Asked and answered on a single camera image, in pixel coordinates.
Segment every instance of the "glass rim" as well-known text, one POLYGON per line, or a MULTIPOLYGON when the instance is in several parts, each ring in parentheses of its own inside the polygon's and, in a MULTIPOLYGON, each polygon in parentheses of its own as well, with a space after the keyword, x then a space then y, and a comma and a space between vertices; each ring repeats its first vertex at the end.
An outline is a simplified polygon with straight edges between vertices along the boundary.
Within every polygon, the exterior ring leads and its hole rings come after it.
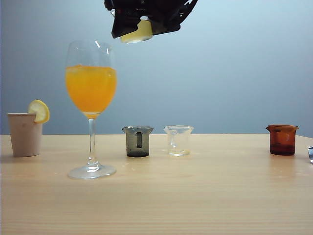
POLYGON ((125 126, 123 129, 153 129, 151 126, 125 126))
POLYGON ((193 126, 187 126, 187 125, 169 125, 166 126, 164 129, 168 130, 181 130, 181 129, 194 129, 193 126))
POLYGON ((294 128, 299 128, 298 126, 287 125, 287 124, 271 124, 271 125, 268 125, 268 127, 294 127, 294 128))

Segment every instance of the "blue-gray backdrop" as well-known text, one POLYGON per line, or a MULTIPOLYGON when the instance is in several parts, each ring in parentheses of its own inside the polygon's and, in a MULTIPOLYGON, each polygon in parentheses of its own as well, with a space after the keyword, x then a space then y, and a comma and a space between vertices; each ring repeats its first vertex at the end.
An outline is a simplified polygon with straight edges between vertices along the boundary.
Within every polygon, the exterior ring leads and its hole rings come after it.
POLYGON ((45 134, 85 134, 64 83, 68 44, 110 43, 118 87, 97 133, 186 124, 194 133, 265 133, 298 125, 313 137, 313 1, 200 0, 181 30, 137 43, 113 39, 103 0, 1 0, 1 133, 7 112, 41 99, 45 134))

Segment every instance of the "clear beaker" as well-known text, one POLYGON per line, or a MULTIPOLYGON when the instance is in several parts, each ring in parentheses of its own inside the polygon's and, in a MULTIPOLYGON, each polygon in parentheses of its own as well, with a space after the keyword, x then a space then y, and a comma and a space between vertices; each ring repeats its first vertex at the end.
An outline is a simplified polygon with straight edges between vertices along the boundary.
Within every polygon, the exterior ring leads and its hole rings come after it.
POLYGON ((293 155, 295 132, 299 127, 292 125, 269 125, 269 151, 276 155, 293 155))
POLYGON ((166 126, 164 128, 168 136, 169 155, 183 156, 190 153, 189 136, 193 129, 192 126, 183 125, 166 126))

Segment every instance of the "amber glass beaker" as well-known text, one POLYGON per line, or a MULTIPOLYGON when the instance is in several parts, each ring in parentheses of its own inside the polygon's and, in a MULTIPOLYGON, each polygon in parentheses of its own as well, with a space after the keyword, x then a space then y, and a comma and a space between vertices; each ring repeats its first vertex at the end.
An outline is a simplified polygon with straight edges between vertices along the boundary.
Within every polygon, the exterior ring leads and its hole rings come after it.
POLYGON ((269 125, 269 151, 276 155, 293 155, 295 132, 299 127, 292 125, 269 125))

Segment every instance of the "gray beaker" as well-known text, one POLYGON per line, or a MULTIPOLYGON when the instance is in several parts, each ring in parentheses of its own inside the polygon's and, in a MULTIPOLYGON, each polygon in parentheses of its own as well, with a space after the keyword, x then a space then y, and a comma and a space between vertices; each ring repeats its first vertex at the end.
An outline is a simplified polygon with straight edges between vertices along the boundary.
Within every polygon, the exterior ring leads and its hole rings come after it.
POLYGON ((145 157, 149 155, 150 126, 126 126, 122 128, 126 134, 126 153, 129 157, 145 157))

